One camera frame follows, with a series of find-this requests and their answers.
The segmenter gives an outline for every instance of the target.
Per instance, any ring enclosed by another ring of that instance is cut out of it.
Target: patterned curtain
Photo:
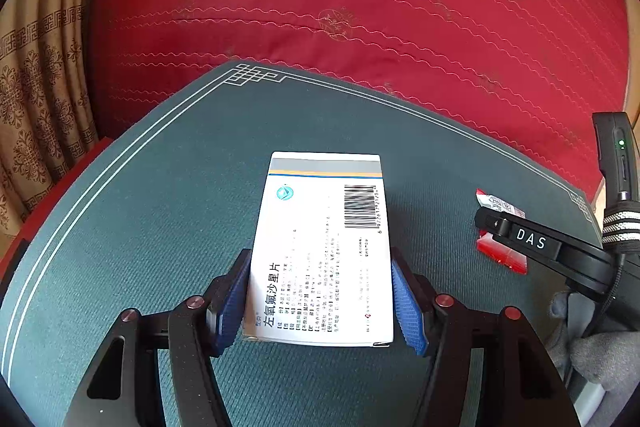
[[[97,141],[84,81],[86,0],[7,0],[0,10],[0,233],[16,235]]]

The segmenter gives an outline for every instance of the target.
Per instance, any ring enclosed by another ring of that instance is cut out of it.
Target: candy wrapper
[[[485,194],[479,188],[476,190],[476,198],[481,206],[487,206],[497,212],[508,212],[514,216],[525,217],[525,214],[519,208],[516,208],[511,203],[501,200],[490,194]],[[494,259],[500,264],[504,264],[516,273],[527,273],[527,257],[520,252],[516,252],[509,247],[505,247],[494,241],[494,236],[484,230],[480,231],[480,237],[476,240],[476,246],[478,250],[485,255]]]

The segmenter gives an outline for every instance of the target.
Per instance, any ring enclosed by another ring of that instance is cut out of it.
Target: table
[[[251,247],[274,150],[379,154],[390,241],[414,271],[470,307],[520,307],[539,334],[561,279],[533,262],[516,275],[476,251],[476,188],[600,244],[581,192],[492,138],[353,84],[228,62],[92,162],[18,266],[0,309],[1,368],[36,426],[62,423],[121,309],[170,309]],[[213,367],[234,426],[408,425],[427,365],[397,326],[395,338],[389,348],[236,341]],[[176,426],[165,353],[160,364]]]

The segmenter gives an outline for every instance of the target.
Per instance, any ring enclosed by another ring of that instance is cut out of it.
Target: blue circular logo
[[[293,188],[287,185],[283,185],[276,192],[276,196],[278,197],[279,200],[282,200],[282,201],[290,200],[293,197]]]

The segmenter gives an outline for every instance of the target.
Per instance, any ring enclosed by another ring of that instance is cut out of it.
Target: barcode
[[[344,186],[344,227],[378,229],[378,201],[375,185]]]

